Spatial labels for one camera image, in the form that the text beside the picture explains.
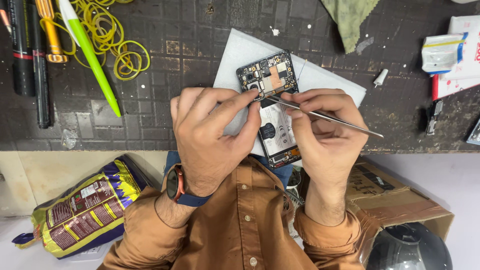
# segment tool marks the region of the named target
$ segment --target black helmet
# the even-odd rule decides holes
[[[452,270],[443,240],[421,223],[385,228],[375,238],[367,270]]]

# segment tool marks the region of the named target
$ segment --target brown button-up shirt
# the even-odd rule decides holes
[[[294,208],[281,181],[252,157],[181,228],[157,216],[159,195],[147,188],[126,208],[123,240],[99,269],[363,269],[354,247],[357,218],[347,212],[341,224],[326,227],[298,208],[294,226],[302,250],[288,232]]]

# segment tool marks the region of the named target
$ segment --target smartwatch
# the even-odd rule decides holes
[[[207,197],[197,197],[194,195],[190,195],[185,193],[183,189],[184,186],[184,179],[183,179],[183,172],[181,171],[180,165],[175,165],[167,175],[167,195],[168,197],[174,201],[175,203],[191,206],[191,207],[199,207],[205,204],[208,199],[212,196],[209,195]]]

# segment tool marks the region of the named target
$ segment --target blue watch strap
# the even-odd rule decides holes
[[[199,207],[204,205],[212,195],[213,194],[210,194],[207,197],[197,197],[189,194],[182,194],[177,200],[177,203],[191,207]]]

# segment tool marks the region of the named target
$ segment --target cardboard box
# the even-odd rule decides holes
[[[365,267],[375,237],[385,227],[419,221],[445,241],[454,218],[418,190],[405,186],[362,158],[350,172],[346,196],[347,208],[362,227],[357,248]]]

